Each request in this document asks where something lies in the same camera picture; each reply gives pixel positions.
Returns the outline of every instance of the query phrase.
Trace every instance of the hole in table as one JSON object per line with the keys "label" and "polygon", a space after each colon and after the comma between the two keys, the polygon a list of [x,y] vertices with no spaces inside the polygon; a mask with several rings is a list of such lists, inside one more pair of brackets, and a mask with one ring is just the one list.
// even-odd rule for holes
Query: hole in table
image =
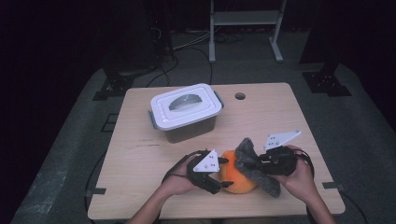
{"label": "hole in table", "polygon": [[242,92],[237,92],[237,93],[235,94],[235,98],[236,98],[237,100],[245,100],[246,95],[245,95],[244,93],[242,93]]}

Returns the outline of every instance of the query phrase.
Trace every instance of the orange fruit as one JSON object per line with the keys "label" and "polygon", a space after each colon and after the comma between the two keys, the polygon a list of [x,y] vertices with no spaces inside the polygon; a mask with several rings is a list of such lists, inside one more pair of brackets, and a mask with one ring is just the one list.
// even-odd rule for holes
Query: orange fruit
{"label": "orange fruit", "polygon": [[227,159],[228,162],[219,165],[219,181],[233,181],[233,184],[230,187],[224,189],[231,193],[242,194],[248,193],[256,188],[256,183],[245,177],[238,169],[236,169],[235,150],[226,150],[221,157]]}

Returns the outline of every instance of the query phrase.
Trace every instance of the white plastic container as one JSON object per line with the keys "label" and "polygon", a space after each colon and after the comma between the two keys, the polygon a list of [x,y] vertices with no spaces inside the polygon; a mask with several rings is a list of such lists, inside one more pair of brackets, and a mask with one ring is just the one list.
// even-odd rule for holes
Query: white plastic container
{"label": "white plastic container", "polygon": [[197,84],[156,95],[149,111],[153,127],[170,143],[181,142],[215,128],[223,103],[207,84]]}

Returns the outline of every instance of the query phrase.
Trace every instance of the dark background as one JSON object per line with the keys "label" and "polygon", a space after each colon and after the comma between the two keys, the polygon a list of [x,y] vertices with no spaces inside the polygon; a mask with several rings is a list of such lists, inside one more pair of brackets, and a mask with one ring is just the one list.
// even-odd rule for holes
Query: dark background
{"label": "dark background", "polygon": [[[111,62],[156,66],[163,52],[162,0],[0,3],[1,207],[8,223],[91,75]],[[279,1],[217,1],[217,8],[277,8]],[[208,29],[209,1],[170,0],[172,30]],[[289,0],[282,30],[312,27],[302,63],[336,49],[396,127],[396,20],[392,1]]]}

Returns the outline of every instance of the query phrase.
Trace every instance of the floor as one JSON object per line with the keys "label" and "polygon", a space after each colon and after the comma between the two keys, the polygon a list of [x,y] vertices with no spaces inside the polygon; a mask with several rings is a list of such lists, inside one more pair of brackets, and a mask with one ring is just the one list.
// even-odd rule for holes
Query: floor
{"label": "floor", "polygon": [[[308,32],[281,32],[283,63],[277,63],[268,43],[271,32],[227,35],[216,45],[216,62],[207,61],[208,45],[199,43],[163,58],[162,69],[137,77],[132,88],[187,86],[196,83],[236,84],[287,82],[300,104],[335,182],[359,205],[370,223],[393,223],[396,214],[396,133],[364,91],[359,78],[340,64],[335,72],[351,96],[312,93],[302,72],[322,64],[299,64]],[[174,46],[197,38],[173,34]],[[92,74],[59,132],[35,182],[12,223],[115,223],[89,220],[87,207],[99,176],[122,97],[93,101],[106,81],[103,70]],[[339,223],[363,223],[352,201],[343,198]],[[274,223],[308,223],[302,217],[272,217]]]}

